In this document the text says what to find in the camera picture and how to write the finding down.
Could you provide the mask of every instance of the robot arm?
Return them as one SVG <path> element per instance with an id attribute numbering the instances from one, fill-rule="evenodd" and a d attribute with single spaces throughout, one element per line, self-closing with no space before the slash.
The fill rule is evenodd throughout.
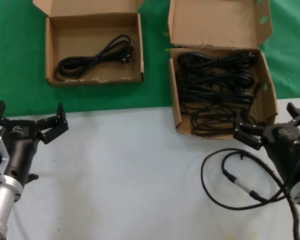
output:
<path id="1" fill-rule="evenodd" d="M 290 102 L 287 111 L 291 121 L 268 126 L 243 123 L 237 114 L 233 137 L 256 150 L 264 146 L 292 200 L 300 205 L 300 109 Z"/>
<path id="2" fill-rule="evenodd" d="M 38 179 L 29 174 L 40 141 L 48 144 L 68 128 L 60 103 L 55 116 L 41 120 L 3 118 L 6 105 L 0 102 L 0 240 L 6 238 L 7 222 L 13 204 L 20 200 L 25 184 Z"/>

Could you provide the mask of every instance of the black power cord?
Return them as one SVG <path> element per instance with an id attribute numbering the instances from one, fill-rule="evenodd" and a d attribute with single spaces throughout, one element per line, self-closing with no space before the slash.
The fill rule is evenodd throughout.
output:
<path id="1" fill-rule="evenodd" d="M 131 46 L 131 38 L 122 34 L 115 37 L 109 44 L 95 56 L 70 56 L 61 60 L 54 72 L 55 78 L 65 82 L 63 78 L 79 79 L 93 66 L 101 62 L 129 63 L 132 60 L 134 47 Z"/>
<path id="2" fill-rule="evenodd" d="M 256 124 L 249 112 L 260 84 L 256 84 L 253 94 L 247 93 L 255 85 L 248 70 L 254 62 L 255 56 L 250 52 L 223 58 L 185 52 L 178 57 L 179 104 L 181 114 L 191 118 L 192 134 L 200 137 L 232 134 L 236 112 L 245 122 Z"/>
<path id="3" fill-rule="evenodd" d="M 204 167 L 205 164 L 207 162 L 207 160 L 209 158 L 211 158 L 212 156 L 221 153 L 221 152 L 226 152 L 226 151 L 233 151 L 229 154 L 227 154 L 221 163 L 221 169 L 222 169 L 222 173 L 234 184 L 236 184 L 237 186 L 239 186 L 240 188 L 242 188 L 245 192 L 247 192 L 252 198 L 254 198 L 255 200 L 259 201 L 260 203 L 258 204 L 254 204 L 254 205 L 250 205 L 250 206 L 244 206 L 244 207 L 232 207 L 232 206 L 227 206 L 224 205 L 220 202 L 218 202 L 217 200 L 215 200 L 211 194 L 209 193 L 205 181 L 204 181 Z M 242 184 L 241 182 L 238 181 L 238 179 L 230 174 L 226 169 L 225 169 L 225 162 L 226 160 L 232 156 L 232 155 L 240 155 L 240 158 L 243 159 L 243 157 L 247 157 L 253 161 L 255 161 L 258 165 L 260 165 L 271 177 L 272 179 L 277 183 L 277 185 L 279 186 L 279 191 L 273 195 L 271 198 L 266 199 L 261 197 L 257 192 L 255 192 L 254 190 L 250 190 L 248 189 L 244 184 Z M 255 209 L 258 207 L 262 207 L 265 206 L 269 203 L 275 203 L 278 201 L 281 201 L 282 199 L 287 199 L 291 213 L 292 213 L 292 218 L 293 218 L 293 239 L 294 240 L 300 240 L 300 235 L 299 235 L 299 213 L 298 210 L 296 208 L 296 205 L 294 204 L 294 202 L 291 199 L 290 193 L 287 190 L 287 185 L 289 184 L 289 182 L 293 179 L 293 177 L 295 176 L 297 170 L 299 168 L 299 162 L 298 164 L 295 166 L 294 170 L 292 171 L 292 174 L 290 175 L 289 179 L 285 182 L 282 183 L 281 180 L 276 176 L 276 174 L 274 173 L 274 171 L 267 165 L 265 164 L 260 158 L 258 158 L 257 156 L 253 155 L 252 153 L 242 150 L 242 149 L 238 149 L 238 148 L 224 148 L 218 151 L 215 151 L 213 153 L 211 153 L 210 155 L 208 155 L 204 160 L 203 163 L 201 165 L 201 171 L 200 171 L 200 178 L 201 178 L 201 183 L 202 183 L 202 187 L 205 191 L 205 193 L 207 194 L 207 196 L 217 205 L 219 205 L 222 208 L 225 209 L 229 209 L 229 210 L 234 210 L 234 211 L 242 211 L 242 210 L 249 210 L 249 209 Z"/>

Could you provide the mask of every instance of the black cable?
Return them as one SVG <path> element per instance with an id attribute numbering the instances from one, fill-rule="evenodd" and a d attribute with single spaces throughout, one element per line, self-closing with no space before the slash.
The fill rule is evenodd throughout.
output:
<path id="1" fill-rule="evenodd" d="M 206 185 L 205 185 L 205 181 L 204 181 L 204 167 L 205 167 L 205 164 L 207 162 L 207 160 L 209 158 L 211 158 L 212 156 L 218 154 L 218 153 L 221 153 L 221 152 L 225 152 L 225 151 L 234 151 L 234 152 L 231 152 L 229 153 L 228 155 L 226 155 L 223 160 L 222 160 L 222 163 L 221 163 L 221 169 L 222 169 L 222 173 L 233 183 L 236 183 L 237 185 L 239 185 L 237 182 L 235 182 L 237 180 L 237 178 L 235 176 L 233 176 L 232 174 L 228 173 L 228 171 L 225 169 L 225 162 L 226 160 L 232 156 L 232 155 L 240 155 L 241 156 L 241 159 L 242 157 L 247 157 L 251 160 L 254 160 L 258 165 L 260 165 L 271 177 L 272 179 L 277 183 L 277 185 L 279 186 L 280 190 L 275 194 L 273 195 L 271 198 L 269 199 L 265 199 L 265 198 L 262 198 L 260 197 L 260 199 L 258 199 L 258 201 L 260 201 L 261 203 L 258 203 L 258 204 L 254 204 L 254 205 L 250 205 L 250 206 L 244 206 L 244 207 L 232 207 L 232 206 L 227 206 L 227 205 L 224 205 L 220 202 L 218 202 L 217 200 L 215 200 L 212 195 L 209 193 Z M 238 148 L 224 148 L 224 149 L 220 149 L 218 151 L 215 151 L 213 153 L 211 153 L 210 155 L 208 155 L 202 162 L 202 165 L 201 165 L 201 171 L 200 171 L 200 178 L 201 178 L 201 183 L 202 183 L 202 187 L 205 191 L 205 193 L 207 194 L 207 196 L 217 205 L 219 205 L 220 207 L 222 208 L 225 208 L 225 209 L 229 209 L 229 210 L 234 210 L 234 211 L 242 211 L 242 210 L 249 210 L 249 209 L 255 209 L 255 208 L 258 208 L 258 207 L 262 207 L 262 206 L 265 206 L 269 203 L 275 203 L 275 202 L 278 202 L 284 198 L 287 199 L 288 201 L 288 204 L 289 204 L 289 207 L 290 207 L 290 210 L 291 210 L 291 213 L 292 213 L 292 218 L 293 218 L 293 239 L 294 240 L 300 240 L 300 236 L 299 236 L 299 213 L 298 213 L 298 210 L 296 208 L 296 205 L 294 204 L 294 202 L 292 201 L 291 199 L 291 196 L 290 196 L 290 193 L 288 192 L 287 190 L 287 185 L 289 184 L 289 182 L 292 180 L 292 178 L 295 176 L 297 170 L 299 168 L 299 162 L 297 163 L 297 165 L 295 166 L 295 168 L 293 169 L 290 177 L 288 178 L 288 180 L 285 182 L 285 183 L 282 183 L 280 181 L 280 179 L 276 176 L 276 174 L 274 173 L 274 171 L 267 165 L 265 164 L 260 158 L 258 158 L 257 156 L 253 155 L 252 153 L 250 152 L 247 152 L 245 150 L 242 150 L 242 149 L 238 149 Z"/>
<path id="2" fill-rule="evenodd" d="M 101 62 L 129 63 L 132 60 L 134 47 L 131 46 L 131 38 L 122 34 L 115 37 L 109 44 L 95 56 L 70 56 L 61 60 L 54 72 L 55 78 L 64 82 L 67 79 L 79 79 L 93 66 Z"/>
<path id="3" fill-rule="evenodd" d="M 249 112 L 260 84 L 255 86 L 254 94 L 247 93 L 255 85 L 248 71 L 254 61 L 255 56 L 250 52 L 223 58 L 185 52 L 178 57 L 179 104 L 181 114 L 190 116 L 192 134 L 200 137 L 232 134 L 236 112 L 245 122 L 256 124 Z"/>

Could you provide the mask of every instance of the coiled black cable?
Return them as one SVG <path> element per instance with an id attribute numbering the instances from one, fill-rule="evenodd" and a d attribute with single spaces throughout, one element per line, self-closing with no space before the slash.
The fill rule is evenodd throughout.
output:
<path id="1" fill-rule="evenodd" d="M 277 183 L 277 185 L 279 186 L 279 191 L 273 195 L 271 198 L 266 199 L 263 197 L 260 197 L 259 194 L 257 194 L 255 191 L 250 191 L 249 195 L 252 196 L 254 199 L 256 199 L 257 201 L 259 201 L 260 203 L 258 204 L 254 204 L 254 205 L 250 205 L 250 206 L 244 206 L 244 207 L 232 207 L 232 206 L 227 206 L 224 205 L 220 202 L 218 202 L 217 200 L 215 200 L 212 195 L 209 193 L 206 184 L 205 184 L 205 180 L 204 180 L 204 167 L 205 164 L 207 162 L 207 160 L 209 158 L 211 158 L 212 156 L 221 153 L 221 152 L 226 152 L 226 151 L 233 151 L 229 154 L 227 154 L 221 163 L 221 169 L 222 169 L 222 173 L 232 182 L 232 183 L 236 183 L 235 181 L 237 180 L 237 178 L 235 176 L 233 176 L 232 174 L 228 173 L 228 171 L 225 169 L 225 162 L 226 160 L 232 156 L 232 155 L 240 155 L 241 159 L 243 159 L 243 157 L 247 157 L 253 161 L 255 161 L 258 165 L 260 165 L 271 177 L 272 179 Z M 290 177 L 288 178 L 288 180 L 285 183 L 282 183 L 280 181 L 280 179 L 276 176 L 276 174 L 274 173 L 274 171 L 267 165 L 265 164 L 260 158 L 258 158 L 257 156 L 253 155 L 252 153 L 242 150 L 242 149 L 238 149 L 238 148 L 224 148 L 224 149 L 220 149 L 218 151 L 215 151 L 213 153 L 211 153 L 210 155 L 208 155 L 202 162 L 201 165 L 201 171 L 200 171 L 200 178 L 201 178 L 201 183 L 202 183 L 202 187 L 205 191 L 205 193 L 207 194 L 207 196 L 217 205 L 219 205 L 222 208 L 225 209 L 229 209 L 229 210 L 234 210 L 234 211 L 242 211 L 242 210 L 249 210 L 249 209 L 255 209 L 258 207 L 262 207 L 265 206 L 269 203 L 275 203 L 278 201 L 281 201 L 282 199 L 286 198 L 292 213 L 292 218 L 293 218 L 293 239 L 294 240 L 300 240 L 300 235 L 299 235 L 299 213 L 298 210 L 296 208 L 295 203 L 292 201 L 291 196 L 289 191 L 287 190 L 287 185 L 289 184 L 289 182 L 293 179 L 293 177 L 295 176 L 298 168 L 299 168 L 299 164 L 300 162 L 298 161 L 298 163 L 296 164 L 295 168 L 293 169 Z"/>
<path id="2" fill-rule="evenodd" d="M 248 71 L 254 62 L 255 56 L 250 52 L 223 58 L 185 52 L 178 57 L 179 104 L 181 114 L 190 116 L 192 134 L 200 137 L 232 134 L 237 112 L 245 122 L 256 124 L 249 112 L 260 84 L 256 84 L 254 94 L 247 93 L 255 85 Z"/>
<path id="3" fill-rule="evenodd" d="M 131 38 L 122 34 L 115 37 L 109 44 L 95 56 L 70 56 L 61 60 L 55 71 L 55 78 L 64 82 L 65 79 L 79 79 L 93 66 L 101 62 L 122 62 L 129 63 L 132 60 L 134 47 L 131 46 Z"/>

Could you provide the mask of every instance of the cable connector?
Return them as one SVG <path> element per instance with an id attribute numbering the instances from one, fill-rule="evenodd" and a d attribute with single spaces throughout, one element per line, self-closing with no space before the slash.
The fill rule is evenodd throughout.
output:
<path id="1" fill-rule="evenodd" d="M 248 151 L 246 151 L 246 150 L 241 150 L 241 151 L 240 151 L 240 159 L 243 160 L 244 157 L 247 157 L 247 156 L 248 156 L 248 154 L 250 154 Z"/>
<path id="2" fill-rule="evenodd" d="M 254 200 L 257 200 L 261 203 L 266 203 L 268 200 L 263 198 L 262 196 L 259 195 L 259 193 L 257 193 L 256 191 L 254 190 L 251 190 L 249 192 L 249 196 L 252 197 Z"/>
<path id="3" fill-rule="evenodd" d="M 132 61 L 132 57 L 131 57 L 130 54 L 128 54 L 126 57 L 122 58 L 122 62 L 123 63 L 127 63 L 128 64 L 131 61 Z"/>

